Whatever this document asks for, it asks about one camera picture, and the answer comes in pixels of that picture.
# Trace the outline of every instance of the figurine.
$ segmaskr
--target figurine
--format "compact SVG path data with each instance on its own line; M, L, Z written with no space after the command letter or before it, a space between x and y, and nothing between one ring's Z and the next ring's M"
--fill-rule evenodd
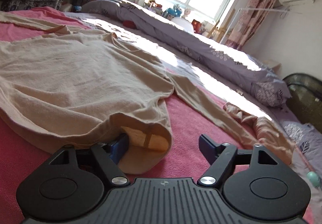
M162 17L172 20L175 17L180 17L182 14L182 9L180 9L179 4L173 6L173 9L168 8L163 14Z
M182 18L183 19L186 19L186 17L188 17L189 16L189 14L191 13L191 9L185 9L185 12L184 12L184 14L182 15Z

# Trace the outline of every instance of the green object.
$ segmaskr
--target green object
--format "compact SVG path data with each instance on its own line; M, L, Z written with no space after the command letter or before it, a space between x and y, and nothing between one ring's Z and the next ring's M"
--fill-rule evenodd
M314 187L318 188L321 185L320 177L315 172L310 171L307 174L307 177L310 180L310 182L313 184Z
M322 81L302 73L284 81L292 95L286 102L289 109L302 124L310 123L322 133Z

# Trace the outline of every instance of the red object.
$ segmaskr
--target red object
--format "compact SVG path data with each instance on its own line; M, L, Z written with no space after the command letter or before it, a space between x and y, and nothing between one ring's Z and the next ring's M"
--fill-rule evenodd
M126 27L126 28L129 28L129 29L133 29L133 30L136 30L136 25L134 24L133 21L130 21L130 20L125 20L123 21L123 26Z
M192 26L194 27L194 33L199 34L200 28L201 28L201 23L197 20L193 20L191 22Z
M51 8L15 11L13 14L87 28L80 22L67 18L63 13ZM43 34L45 33L42 31L0 23L1 40L13 41ZM222 107L225 104L222 99L208 94L219 106ZM193 177L197 180L209 167L198 148L198 138L201 133L208 134L218 143L230 142L241 148L240 144L187 106L175 94L165 101L173 132L173 147L166 158L140 177ZM22 139L1 119L0 143L0 224L19 224L24 218L15 197L18 185L49 158L50 154ZM248 166L237 166L236 171L247 168ZM309 208L305 219L313 223L312 212Z

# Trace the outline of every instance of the pink floral curtain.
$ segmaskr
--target pink floral curtain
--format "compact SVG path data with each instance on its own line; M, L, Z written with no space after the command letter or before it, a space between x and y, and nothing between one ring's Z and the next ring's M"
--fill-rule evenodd
M250 0L247 8L271 9L277 0ZM268 11L244 10L236 26L231 32L226 45L241 50L243 45L249 41L259 29L268 15Z

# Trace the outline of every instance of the metal screw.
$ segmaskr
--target metal screw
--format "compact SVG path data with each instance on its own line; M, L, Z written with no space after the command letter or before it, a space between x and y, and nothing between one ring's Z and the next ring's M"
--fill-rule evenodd
M128 179L126 177L115 177L112 179L112 183L114 185L124 185L128 182Z
M216 179L214 177L207 176L207 177L202 177L200 179L200 182L204 185L212 185L216 182Z

